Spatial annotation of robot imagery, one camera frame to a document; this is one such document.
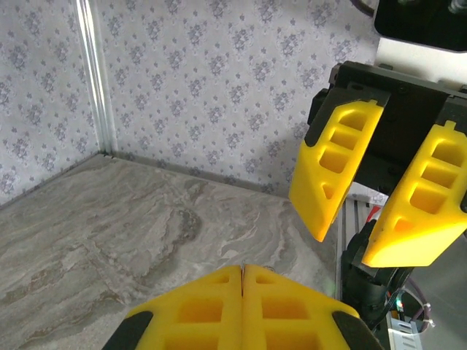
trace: wall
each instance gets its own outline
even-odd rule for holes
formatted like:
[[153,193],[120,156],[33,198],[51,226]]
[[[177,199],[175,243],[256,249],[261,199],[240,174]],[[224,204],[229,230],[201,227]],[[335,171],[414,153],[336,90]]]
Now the wall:
[[313,95],[378,40],[347,0],[98,0],[96,17],[121,155],[279,195]]
[[98,151],[73,1],[0,6],[0,205]]

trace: metal profile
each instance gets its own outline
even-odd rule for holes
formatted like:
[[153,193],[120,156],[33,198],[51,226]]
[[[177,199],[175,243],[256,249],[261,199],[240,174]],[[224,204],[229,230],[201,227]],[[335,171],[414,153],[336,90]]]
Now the metal profile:
[[117,140],[110,112],[112,109],[109,108],[111,106],[110,99],[104,84],[105,70],[101,65],[103,59],[99,54],[96,43],[96,24],[93,21],[93,14],[88,0],[76,0],[75,4],[99,151],[111,155],[117,150]]
[[370,213],[370,205],[362,201],[354,201],[347,199],[342,205],[336,221],[337,225],[337,245],[336,245],[336,294],[337,300],[342,299],[341,290],[341,256],[346,249],[352,237],[360,232],[365,225],[368,214]]

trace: gray marble tabletop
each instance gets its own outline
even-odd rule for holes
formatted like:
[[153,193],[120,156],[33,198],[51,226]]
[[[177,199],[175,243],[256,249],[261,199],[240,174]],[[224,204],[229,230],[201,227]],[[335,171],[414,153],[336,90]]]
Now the gray marble tabletop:
[[100,349],[126,312],[227,265],[333,295],[336,230],[291,204],[95,156],[0,211],[2,349]]

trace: rectangular cutout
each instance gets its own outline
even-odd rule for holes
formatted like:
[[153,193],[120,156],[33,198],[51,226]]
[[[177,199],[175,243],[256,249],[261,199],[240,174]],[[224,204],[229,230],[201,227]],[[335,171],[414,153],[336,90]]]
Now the rectangular cutout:
[[305,304],[293,297],[263,297],[264,319],[307,319]]
[[442,160],[454,166],[462,166],[464,161],[462,148],[449,141],[441,141],[436,145],[431,157]]
[[216,335],[171,335],[166,339],[165,350],[217,350]]
[[431,164],[426,166],[422,174],[423,179],[434,182],[435,184],[440,184],[446,188],[451,188],[456,177],[456,173]]
[[266,350],[321,350],[320,339],[310,329],[309,332],[293,330],[267,330]]
[[339,124],[348,126],[349,128],[362,131],[365,127],[367,116],[359,111],[348,111],[340,120]]
[[222,309],[221,299],[193,298],[182,304],[177,321],[179,323],[220,322]]
[[333,173],[340,174],[344,170],[347,161],[348,157],[346,155],[327,148],[321,156],[320,165]]
[[417,186],[410,198],[410,204],[429,214],[437,214],[445,200],[445,195]]
[[353,150],[355,148],[355,145],[357,144],[357,140],[358,138],[356,136],[350,135],[348,133],[345,133],[344,131],[336,129],[333,132],[330,141],[333,144],[338,144],[339,146]]

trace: yellow foam pad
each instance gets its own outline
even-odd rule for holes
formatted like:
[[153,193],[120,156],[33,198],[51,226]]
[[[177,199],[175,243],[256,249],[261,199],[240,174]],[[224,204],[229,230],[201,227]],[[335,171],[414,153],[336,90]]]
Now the yellow foam pad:
[[338,106],[317,143],[301,143],[289,199],[318,241],[324,240],[349,192],[383,110],[375,100]]
[[119,327],[104,349],[128,337],[135,350],[349,349],[333,312],[358,318],[353,308],[259,266],[243,274],[223,268],[136,307],[122,324],[150,321]]
[[447,121],[434,125],[382,210],[363,263],[430,265],[464,230],[467,136]]

